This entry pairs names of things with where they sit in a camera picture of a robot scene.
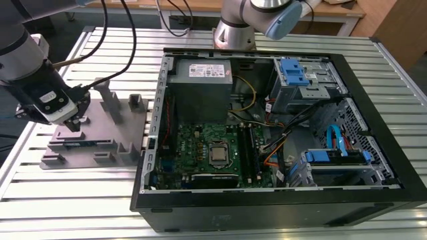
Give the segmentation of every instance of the yellow wire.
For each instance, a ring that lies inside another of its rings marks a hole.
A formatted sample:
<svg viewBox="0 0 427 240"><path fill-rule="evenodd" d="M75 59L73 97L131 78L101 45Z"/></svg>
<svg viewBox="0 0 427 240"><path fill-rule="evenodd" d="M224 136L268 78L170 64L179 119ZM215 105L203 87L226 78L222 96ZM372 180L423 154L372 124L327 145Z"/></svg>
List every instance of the yellow wire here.
<svg viewBox="0 0 427 240"><path fill-rule="evenodd" d="M230 110L230 112L242 112L244 110L247 110L250 107L252 107L252 105L255 104L255 100L256 100L256 91L255 91L255 88L254 86L251 85L251 83L240 76L234 76L235 78L240 79L247 85L248 87L252 89L252 93L254 93L254 98L252 98L252 102L248 106L246 106L244 108L240 108L240 109L235 109L235 110Z"/></svg>

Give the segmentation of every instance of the black case frame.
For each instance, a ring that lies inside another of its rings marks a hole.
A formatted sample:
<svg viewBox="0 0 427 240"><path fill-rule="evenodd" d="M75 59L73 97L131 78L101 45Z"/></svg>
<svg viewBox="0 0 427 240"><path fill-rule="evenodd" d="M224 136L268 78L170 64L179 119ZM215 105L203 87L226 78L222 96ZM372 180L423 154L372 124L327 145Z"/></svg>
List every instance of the black case frame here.
<svg viewBox="0 0 427 240"><path fill-rule="evenodd" d="M424 183L343 55L188 48L165 48L164 52L174 53L165 57L188 56L191 59L198 58L200 52L208 52L210 57L234 53L255 57L330 58L402 188L140 194L141 161L136 171L131 211L141 214L156 232L352 226L384 213L414 208L427 202Z"/></svg>

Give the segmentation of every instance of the floor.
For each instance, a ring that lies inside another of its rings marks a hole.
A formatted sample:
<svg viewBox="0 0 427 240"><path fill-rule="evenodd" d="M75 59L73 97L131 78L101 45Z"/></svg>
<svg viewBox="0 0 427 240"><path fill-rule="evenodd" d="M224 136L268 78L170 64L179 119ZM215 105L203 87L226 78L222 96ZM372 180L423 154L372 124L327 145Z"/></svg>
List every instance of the floor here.
<svg viewBox="0 0 427 240"><path fill-rule="evenodd" d="M160 21L156 15L135 15L133 21L137 28L160 29ZM52 62L63 61L75 45L81 30L85 26L101 26L103 15L101 14L85 14L76 13L75 21L68 22L64 13L55 14L51 17L55 25L56 34L47 37L47 41L51 46ZM109 26L113 28L129 28L129 22L125 15L111 14L109 15ZM195 30L210 30L216 25L216 19L204 18L195 22ZM186 29L187 26L180 24L175 19L171 21L174 29ZM427 55L419 60L416 65L408 71L408 74L416 84L419 85L423 92L427 94ZM15 114L17 101L9 96L9 94L0 88L0 134L8 134L19 136L27 122L15 120L11 118ZM0 165L3 164L9 151L3 151L1 146L13 144L13 139L0 139Z"/></svg>

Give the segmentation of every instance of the metal work table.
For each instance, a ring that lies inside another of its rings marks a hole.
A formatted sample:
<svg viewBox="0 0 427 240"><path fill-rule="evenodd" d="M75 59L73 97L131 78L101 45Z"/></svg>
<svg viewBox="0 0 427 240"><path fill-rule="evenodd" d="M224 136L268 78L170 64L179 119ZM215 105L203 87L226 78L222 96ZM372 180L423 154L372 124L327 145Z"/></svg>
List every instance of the metal work table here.
<svg viewBox="0 0 427 240"><path fill-rule="evenodd" d="M68 58L87 54L103 29L83 32ZM127 73L111 90L127 98L152 99L164 47L212 48L212 33L194 31L175 38L164 30L137 30L137 52ZM256 35L259 50L343 54L388 124L403 151L427 182L427 98L382 44L367 38L290 35L271 41ZM100 50L85 61L60 70L71 86L119 71L128 62L132 32L109 28ZM129 211L135 167L49 170L39 168L55 126L29 123L0 169L0 239L348 239L427 238L427 204L399 210L354 227L296 228L220 232L156 233Z"/></svg>

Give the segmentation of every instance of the cpu socket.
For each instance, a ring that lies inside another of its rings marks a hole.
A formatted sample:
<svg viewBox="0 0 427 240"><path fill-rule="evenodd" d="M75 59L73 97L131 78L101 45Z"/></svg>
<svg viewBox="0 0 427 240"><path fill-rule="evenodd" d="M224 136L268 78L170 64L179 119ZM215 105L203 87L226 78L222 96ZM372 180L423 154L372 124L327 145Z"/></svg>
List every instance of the cpu socket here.
<svg viewBox="0 0 427 240"><path fill-rule="evenodd" d="M227 143L211 143L208 145L208 164L216 169L222 169L230 164Z"/></svg>

